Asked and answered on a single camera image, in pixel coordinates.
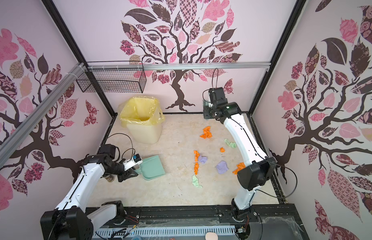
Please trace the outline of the mint green hand broom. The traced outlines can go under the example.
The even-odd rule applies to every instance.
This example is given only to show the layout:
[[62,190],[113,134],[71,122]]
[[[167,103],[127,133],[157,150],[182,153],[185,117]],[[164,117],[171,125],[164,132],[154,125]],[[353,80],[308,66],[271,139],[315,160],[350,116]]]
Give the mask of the mint green hand broom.
[[208,113],[211,111],[213,104],[211,103],[210,98],[207,98],[207,99],[205,98],[205,92],[203,92],[202,98],[203,98],[203,112]]

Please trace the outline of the mint green dustpan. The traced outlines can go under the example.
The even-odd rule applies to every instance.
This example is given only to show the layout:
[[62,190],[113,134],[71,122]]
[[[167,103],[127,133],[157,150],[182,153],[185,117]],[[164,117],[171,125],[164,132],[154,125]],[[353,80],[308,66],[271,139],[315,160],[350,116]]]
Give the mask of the mint green dustpan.
[[149,181],[166,174],[158,155],[143,159],[139,168],[135,170],[138,175],[141,175],[144,180]]

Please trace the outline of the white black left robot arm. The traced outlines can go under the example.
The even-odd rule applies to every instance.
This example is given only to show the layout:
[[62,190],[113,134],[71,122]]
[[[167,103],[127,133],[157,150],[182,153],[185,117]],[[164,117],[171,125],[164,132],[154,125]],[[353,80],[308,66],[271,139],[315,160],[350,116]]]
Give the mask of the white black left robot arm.
[[129,160],[123,161],[115,156],[116,150],[114,145],[101,145],[96,155],[85,157],[82,170],[64,199],[41,217],[45,240],[90,240],[108,221],[125,219],[127,213],[121,201],[106,202],[86,214],[90,196],[102,177],[114,175],[123,182],[138,176],[133,168],[143,162],[141,156],[133,152]]

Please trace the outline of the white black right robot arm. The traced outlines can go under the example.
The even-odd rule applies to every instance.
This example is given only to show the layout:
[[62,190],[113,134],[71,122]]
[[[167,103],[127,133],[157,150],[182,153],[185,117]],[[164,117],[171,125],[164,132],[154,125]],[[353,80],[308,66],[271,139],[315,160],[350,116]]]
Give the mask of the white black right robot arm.
[[237,178],[241,185],[232,200],[232,216],[242,222],[251,213],[252,201],[256,192],[270,180],[277,161],[258,145],[248,128],[245,116],[235,102],[228,102],[223,88],[206,90],[209,100],[204,100],[203,114],[205,119],[215,119],[231,133],[243,157],[245,168],[238,171]]

